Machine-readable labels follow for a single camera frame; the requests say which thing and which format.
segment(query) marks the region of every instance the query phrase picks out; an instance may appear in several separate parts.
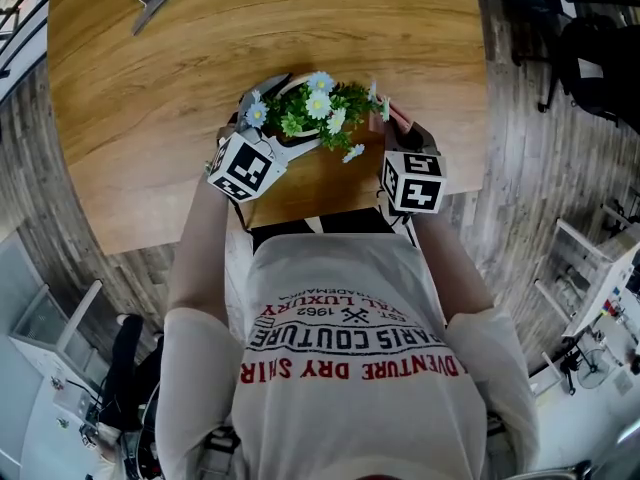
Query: hand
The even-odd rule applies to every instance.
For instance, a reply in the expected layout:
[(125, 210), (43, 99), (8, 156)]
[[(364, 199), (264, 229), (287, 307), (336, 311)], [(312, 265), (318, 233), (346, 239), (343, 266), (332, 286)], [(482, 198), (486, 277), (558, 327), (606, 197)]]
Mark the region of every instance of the hand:
[(228, 139), (231, 134), (235, 131), (235, 123), (227, 123), (225, 126), (218, 130), (218, 134), (216, 135), (216, 141), (219, 143), (220, 139)]
[(438, 153), (433, 135), (393, 103), (389, 108), (389, 121), (384, 123), (379, 114), (371, 114), (369, 129), (384, 134), (385, 138), (397, 142), (405, 149), (423, 151), (427, 148), (433, 148)]

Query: flower pot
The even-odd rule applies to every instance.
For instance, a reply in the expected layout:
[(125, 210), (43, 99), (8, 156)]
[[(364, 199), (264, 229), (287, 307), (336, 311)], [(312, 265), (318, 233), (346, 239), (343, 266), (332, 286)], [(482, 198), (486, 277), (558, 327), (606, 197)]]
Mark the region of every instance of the flower pot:
[[(282, 89), (278, 91), (276, 98), (280, 98), (283, 94), (288, 93), (290, 90), (295, 89), (303, 84), (307, 83), (307, 80), (311, 78), (311, 73), (307, 73), (306, 75), (300, 75), (293, 78), (287, 85), (285, 85)], [(276, 133), (276, 139), (278, 142), (284, 146), (285, 148), (292, 148), (294, 146), (299, 146), (300, 144), (305, 144), (306, 142), (310, 142), (312, 140), (317, 139), (318, 130), (305, 130), (302, 132), (297, 132), (293, 135), (293, 137), (283, 137), (281, 133)]]

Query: gray wood floor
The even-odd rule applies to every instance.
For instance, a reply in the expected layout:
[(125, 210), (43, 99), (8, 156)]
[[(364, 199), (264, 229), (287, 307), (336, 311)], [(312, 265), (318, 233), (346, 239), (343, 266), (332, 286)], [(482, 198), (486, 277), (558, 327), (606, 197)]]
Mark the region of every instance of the gray wood floor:
[[(450, 218), (500, 304), (507, 307), (531, 369), (542, 351), (560, 345), (563, 322), (533, 289), (554, 221), (562, 216), (596, 239), (599, 205), (624, 201), (638, 182), (640, 142), (621, 125), (573, 108), (559, 91), (547, 114), (545, 66), (516, 68), (511, 38), (526, 27), (510, 19), (502, 0), (480, 0), (490, 102), (490, 146), (484, 188), (450, 197)], [(104, 290), (83, 332), (106, 357), (117, 328), (115, 312), (137, 312), (160, 328), (173, 245), (105, 257), (79, 207), (60, 151), (42, 61), (0, 105), (0, 225), (22, 222), (25, 246), (65, 311), (73, 311), (94, 279)], [(250, 244), (229, 236), (227, 299), (239, 314)], [(151, 344), (145, 336), (141, 354)]]

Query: flower bouquet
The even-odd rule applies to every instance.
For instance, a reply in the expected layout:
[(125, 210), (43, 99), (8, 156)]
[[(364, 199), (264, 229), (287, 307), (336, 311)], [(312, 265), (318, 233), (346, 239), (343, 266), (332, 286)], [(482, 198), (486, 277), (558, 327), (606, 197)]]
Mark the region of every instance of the flower bouquet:
[(357, 82), (336, 83), (323, 71), (296, 78), (277, 94), (252, 95), (244, 115), (249, 126), (276, 135), (285, 145), (319, 138), (330, 150), (347, 151), (344, 162), (364, 151), (362, 144), (352, 144), (351, 133), (366, 114), (379, 112), (383, 121), (389, 119), (389, 98), (378, 99), (375, 82), (367, 90)]

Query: flower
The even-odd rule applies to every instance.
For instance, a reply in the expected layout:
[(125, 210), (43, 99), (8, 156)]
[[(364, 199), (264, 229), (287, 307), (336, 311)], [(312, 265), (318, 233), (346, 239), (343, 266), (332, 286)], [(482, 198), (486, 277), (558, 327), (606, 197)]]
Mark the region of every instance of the flower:
[(386, 96), (382, 99), (382, 120), (386, 123), (389, 120), (391, 100)]
[(325, 73), (324, 71), (316, 71), (307, 81), (307, 85), (311, 87), (311, 90), (313, 91), (322, 91), (329, 94), (336, 83), (328, 73)]
[(334, 110), (333, 113), (327, 118), (327, 126), (331, 135), (335, 135), (342, 129), (342, 125), (344, 124), (344, 118), (346, 115), (347, 109), (339, 108), (337, 110)]
[(327, 117), (331, 111), (329, 95), (323, 91), (313, 91), (307, 100), (307, 112), (315, 119)]
[(374, 80), (373, 82), (371, 82), (371, 87), (369, 87), (369, 95), (367, 96), (367, 99), (369, 101), (378, 101), (378, 97), (376, 96), (376, 88), (377, 84)]
[(256, 101), (251, 104), (244, 117), (247, 120), (247, 123), (249, 123), (249, 126), (260, 128), (267, 120), (268, 111), (269, 109), (262, 101)]
[(342, 159), (342, 163), (346, 164), (351, 162), (355, 157), (360, 156), (364, 152), (364, 144), (356, 144), (353, 146), (349, 152)]

